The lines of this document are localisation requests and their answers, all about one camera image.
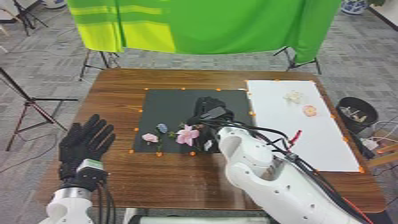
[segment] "carpet floor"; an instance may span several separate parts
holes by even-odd
[[[57,118],[69,126],[98,70],[89,69],[85,80],[78,82],[85,48],[67,9],[48,10],[37,6],[34,14],[50,27],[44,28],[37,24],[37,29],[27,37],[21,24],[3,24],[11,36],[0,32],[0,46],[9,50],[9,53],[3,53],[0,49],[0,67],[32,96],[80,99],[80,102],[66,103],[60,108]],[[273,57],[272,53],[197,56],[130,49],[121,54],[119,64],[124,68],[282,71],[288,66],[286,57],[282,54]],[[101,66],[99,57],[96,54],[92,56],[90,64]],[[398,32],[369,12],[362,16],[348,16],[343,13],[336,15],[318,61],[323,72],[320,80],[334,104],[345,96],[359,97],[375,106],[380,120],[394,118]],[[314,65],[305,65],[297,71],[316,73]],[[53,103],[41,105],[48,110],[55,107]],[[53,148],[64,135],[62,131],[46,125],[21,134],[11,152],[3,151],[21,109],[21,97],[0,82],[0,170]],[[28,111],[25,121],[25,125],[41,121],[34,111]],[[35,201],[34,194],[55,153],[57,149],[51,149],[42,157],[0,173],[0,224],[39,223],[46,217],[44,205]],[[382,166],[373,172],[378,173],[391,165],[394,164]],[[398,169],[375,177],[387,201],[398,196],[396,175]],[[158,212],[153,210],[151,214],[162,214],[163,211]],[[398,223],[398,200],[387,206],[387,213]]]

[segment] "white wall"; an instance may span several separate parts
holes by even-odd
[[[21,6],[27,8],[37,0],[18,0]],[[14,2],[12,0],[0,0],[0,8],[7,9],[14,15],[18,15],[18,10],[14,7]],[[0,10],[0,20],[11,20],[9,14]]]
[[[398,0],[385,0],[384,6],[373,9],[398,26]]]

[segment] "pink flower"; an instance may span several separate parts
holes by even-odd
[[[158,136],[153,135],[151,133],[147,133],[147,134],[142,135],[142,139],[144,139],[147,142],[153,142],[153,143],[158,142]]]
[[[178,131],[178,144],[192,146],[194,138],[199,137],[199,131],[192,130],[192,126],[185,125],[185,129]]]

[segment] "white paper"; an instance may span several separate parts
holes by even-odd
[[[256,125],[282,131],[289,139],[302,130],[291,152],[320,171],[359,172],[357,159],[343,141],[314,82],[250,80],[247,85]],[[300,104],[284,99],[291,91],[302,93]],[[304,114],[305,105],[316,108],[314,117]],[[270,139],[281,137],[268,132],[263,134]]]

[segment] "tripod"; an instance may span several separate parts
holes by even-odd
[[[98,53],[99,53],[99,55],[101,55],[101,60],[103,60],[105,69],[110,68],[110,62],[114,62],[115,65],[117,65],[117,67],[121,67],[121,66],[119,66],[119,63],[117,63],[117,61],[115,61],[115,59],[114,59],[114,56],[119,58],[119,55],[117,55],[115,53],[110,53],[110,52],[108,52],[108,60],[106,60],[103,51],[98,51]],[[96,68],[96,69],[99,69],[99,70],[105,70],[103,68],[99,68],[99,67],[96,67],[96,66],[92,66],[92,65],[87,64],[87,63],[89,63],[89,59],[90,59],[90,49],[87,49],[87,53],[85,53],[83,67],[82,67],[82,71],[80,71],[80,75],[78,75],[78,81],[83,80],[83,74],[85,74],[85,69],[87,69],[87,68]]]
[[[23,29],[25,29],[25,33],[27,36],[30,36],[28,34],[28,29],[35,29],[35,26],[32,24],[32,21],[28,19],[28,16],[32,16],[34,20],[42,24],[44,27],[48,27],[46,23],[39,20],[39,18],[34,16],[34,14],[27,11],[27,9],[23,8],[19,2],[16,0],[14,1],[14,6],[16,6],[16,10],[18,10],[18,14],[19,14],[19,19],[21,19],[21,24],[23,24]]]
[[[316,70],[318,70],[318,74],[321,75],[318,59],[314,58],[313,61],[305,62],[304,64],[297,64],[297,63],[295,63],[295,58],[293,58],[293,60],[289,59],[288,47],[284,47],[284,48],[277,51],[277,53],[273,54],[273,56],[277,56],[282,52],[284,52],[284,54],[286,54],[288,61],[289,61],[289,66],[288,66],[286,72],[289,71],[289,69],[300,68],[304,65],[314,63],[314,65],[316,65]]]
[[[42,126],[44,124],[50,123],[50,124],[55,124],[64,131],[67,131],[66,127],[62,126],[62,124],[58,123],[58,121],[55,120],[53,117],[55,117],[55,114],[58,112],[58,108],[60,108],[60,105],[62,105],[64,101],[78,101],[78,99],[57,99],[57,98],[34,98],[34,97],[30,97],[2,68],[0,68],[0,74],[2,74],[3,79],[5,79],[5,80],[2,80],[5,85],[9,86],[9,88],[14,90],[14,92],[18,93],[18,95],[25,99],[21,116],[19,116],[19,120],[18,120],[18,123],[16,123],[14,133],[12,133],[12,136],[11,136],[11,139],[9,139],[9,145],[7,145],[7,148],[5,148],[5,151],[9,151],[16,135],[21,132],[25,132],[27,130],[37,128],[39,126]],[[51,114],[48,114],[48,112],[44,111],[44,109],[37,105],[37,103],[35,103],[37,101],[58,101],[57,108],[55,108]],[[25,118],[25,115],[27,115],[28,107],[32,107],[35,109],[35,111],[37,111],[37,113],[42,116],[46,121],[42,121],[41,123],[34,124],[27,128],[19,128],[21,127],[23,118]]]

